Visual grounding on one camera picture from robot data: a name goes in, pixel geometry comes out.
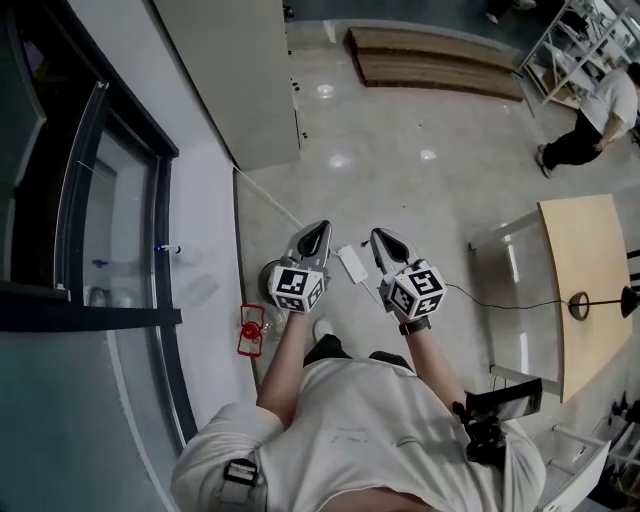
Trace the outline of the black desk lamp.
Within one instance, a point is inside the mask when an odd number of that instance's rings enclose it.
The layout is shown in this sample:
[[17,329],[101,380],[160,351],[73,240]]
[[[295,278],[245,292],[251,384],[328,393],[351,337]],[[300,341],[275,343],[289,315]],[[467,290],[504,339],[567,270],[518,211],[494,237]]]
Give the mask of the black desk lamp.
[[595,306],[618,305],[620,314],[623,318],[628,318],[638,307],[640,307],[640,292],[625,286],[622,289],[619,299],[611,300],[591,300],[589,295],[584,292],[574,294],[568,301],[568,310],[570,315],[577,321],[585,321],[589,316],[590,310]]

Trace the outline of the black window frame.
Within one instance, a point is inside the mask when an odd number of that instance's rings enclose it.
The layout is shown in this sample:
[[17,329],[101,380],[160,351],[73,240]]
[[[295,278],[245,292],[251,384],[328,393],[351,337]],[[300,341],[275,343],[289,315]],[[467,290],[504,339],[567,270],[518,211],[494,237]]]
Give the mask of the black window frame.
[[196,425],[171,293],[178,154],[70,0],[0,0],[0,332],[147,330],[183,447]]

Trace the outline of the white metal shelf rack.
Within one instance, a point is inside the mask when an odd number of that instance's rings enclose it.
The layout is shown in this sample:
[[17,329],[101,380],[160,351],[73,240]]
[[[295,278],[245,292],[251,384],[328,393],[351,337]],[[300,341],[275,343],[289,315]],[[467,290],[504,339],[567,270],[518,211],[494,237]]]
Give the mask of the white metal shelf rack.
[[576,110],[615,68],[640,62],[640,0],[559,0],[560,7],[519,64],[534,88],[532,108]]

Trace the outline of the white table with hole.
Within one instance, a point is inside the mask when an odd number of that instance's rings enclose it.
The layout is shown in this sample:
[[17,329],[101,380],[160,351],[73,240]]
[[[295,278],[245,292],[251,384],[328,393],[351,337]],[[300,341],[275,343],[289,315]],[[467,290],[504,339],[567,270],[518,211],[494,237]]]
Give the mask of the white table with hole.
[[552,428],[554,453],[546,471],[546,484],[538,512],[575,512],[599,484],[605,488],[624,473],[616,452],[621,428],[604,419],[590,434],[556,424]]

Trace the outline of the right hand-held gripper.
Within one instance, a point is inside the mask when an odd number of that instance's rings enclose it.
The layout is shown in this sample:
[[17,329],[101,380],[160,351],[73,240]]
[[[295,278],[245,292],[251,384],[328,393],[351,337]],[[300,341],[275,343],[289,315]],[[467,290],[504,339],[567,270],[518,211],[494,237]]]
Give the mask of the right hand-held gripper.
[[[388,228],[374,228],[370,246],[384,275],[378,291],[386,311],[403,321],[414,321],[438,310],[446,284],[436,267],[420,259],[411,240]],[[400,270],[400,263],[410,265]]]

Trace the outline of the white power strip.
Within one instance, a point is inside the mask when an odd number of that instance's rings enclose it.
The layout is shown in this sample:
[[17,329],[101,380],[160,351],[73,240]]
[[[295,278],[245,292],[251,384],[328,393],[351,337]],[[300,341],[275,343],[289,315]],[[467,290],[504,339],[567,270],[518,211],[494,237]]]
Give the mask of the white power strip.
[[354,284],[367,279],[368,273],[351,245],[341,247],[336,254]]

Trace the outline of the person's black trousers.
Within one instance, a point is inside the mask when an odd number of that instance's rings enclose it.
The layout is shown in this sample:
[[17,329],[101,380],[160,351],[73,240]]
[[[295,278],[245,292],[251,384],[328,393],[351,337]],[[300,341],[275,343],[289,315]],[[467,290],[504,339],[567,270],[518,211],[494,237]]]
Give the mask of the person's black trousers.
[[352,357],[342,347],[341,340],[333,334],[318,341],[303,362],[305,375],[333,375],[344,372],[393,370],[400,376],[416,376],[407,361],[396,354],[374,351],[368,357]]

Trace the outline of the person's white shirt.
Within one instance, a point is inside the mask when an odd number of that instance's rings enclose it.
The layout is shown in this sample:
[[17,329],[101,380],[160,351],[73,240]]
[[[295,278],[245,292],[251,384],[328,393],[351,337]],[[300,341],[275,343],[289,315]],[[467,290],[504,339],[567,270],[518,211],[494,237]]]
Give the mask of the person's white shirt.
[[171,491],[181,512],[211,512],[235,459],[259,469],[268,512],[319,512],[333,497],[386,488],[441,512],[532,512],[546,470],[513,421],[502,468],[471,462],[458,421],[409,370],[369,359],[306,367],[297,411],[284,426],[258,406],[231,403],[188,443]]

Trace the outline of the large clear red-handled water bottle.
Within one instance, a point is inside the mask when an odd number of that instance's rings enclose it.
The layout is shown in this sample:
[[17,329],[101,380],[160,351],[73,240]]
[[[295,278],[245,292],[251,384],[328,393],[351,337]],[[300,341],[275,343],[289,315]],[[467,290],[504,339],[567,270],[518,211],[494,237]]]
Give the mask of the large clear red-handled water bottle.
[[240,334],[237,353],[259,358],[266,346],[279,342],[286,315],[270,304],[243,304],[240,309]]

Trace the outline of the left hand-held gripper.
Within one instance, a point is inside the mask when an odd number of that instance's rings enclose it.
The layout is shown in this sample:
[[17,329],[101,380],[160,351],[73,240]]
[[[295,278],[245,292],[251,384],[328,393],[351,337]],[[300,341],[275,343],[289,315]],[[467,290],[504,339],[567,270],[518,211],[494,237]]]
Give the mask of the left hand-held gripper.
[[276,307],[310,313],[326,292],[332,225],[317,221],[301,228],[289,241],[282,263],[268,265],[268,293]]

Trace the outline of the person's left forearm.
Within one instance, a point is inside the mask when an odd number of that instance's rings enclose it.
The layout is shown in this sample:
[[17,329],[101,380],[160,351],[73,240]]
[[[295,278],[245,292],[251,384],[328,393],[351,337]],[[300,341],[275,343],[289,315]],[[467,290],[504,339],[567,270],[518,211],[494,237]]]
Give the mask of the person's left forearm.
[[267,372],[259,386],[256,405],[274,414],[288,428],[295,416],[303,380],[309,314],[292,312]]

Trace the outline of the wooden table white legs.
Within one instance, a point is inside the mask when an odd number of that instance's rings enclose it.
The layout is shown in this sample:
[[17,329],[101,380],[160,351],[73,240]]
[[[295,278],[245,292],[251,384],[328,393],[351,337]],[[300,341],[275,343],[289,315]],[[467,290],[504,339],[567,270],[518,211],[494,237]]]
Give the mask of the wooden table white legs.
[[543,390],[569,401],[622,349],[632,318],[620,299],[630,285],[619,216],[610,194],[540,201],[536,209],[469,241],[474,251],[531,225],[542,230],[551,267],[558,372]]

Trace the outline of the clear plastic bottle blue cap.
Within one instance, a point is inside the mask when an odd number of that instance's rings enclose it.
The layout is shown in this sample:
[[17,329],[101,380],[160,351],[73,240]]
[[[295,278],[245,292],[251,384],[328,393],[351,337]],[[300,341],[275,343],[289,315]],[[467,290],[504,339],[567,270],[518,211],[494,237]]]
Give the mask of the clear plastic bottle blue cap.
[[156,245],[153,251],[157,255],[168,256],[176,265],[182,266],[198,266],[203,258],[201,250],[189,244],[161,244]]

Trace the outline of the person's right forearm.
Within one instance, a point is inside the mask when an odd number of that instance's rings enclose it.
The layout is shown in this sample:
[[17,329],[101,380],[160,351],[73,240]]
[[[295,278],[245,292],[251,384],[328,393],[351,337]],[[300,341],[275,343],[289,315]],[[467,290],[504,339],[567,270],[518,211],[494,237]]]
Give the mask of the person's right forearm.
[[417,376],[453,416],[454,405],[465,405],[467,395],[435,338],[428,329],[423,329],[406,336],[406,342]]

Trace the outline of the black wristband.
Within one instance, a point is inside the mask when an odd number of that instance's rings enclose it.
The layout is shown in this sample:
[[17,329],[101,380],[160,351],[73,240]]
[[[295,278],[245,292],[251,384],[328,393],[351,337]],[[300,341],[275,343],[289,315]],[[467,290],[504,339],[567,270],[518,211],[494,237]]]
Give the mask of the black wristband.
[[423,316],[399,325],[399,332],[405,337],[424,329],[431,329],[431,322],[428,316]]

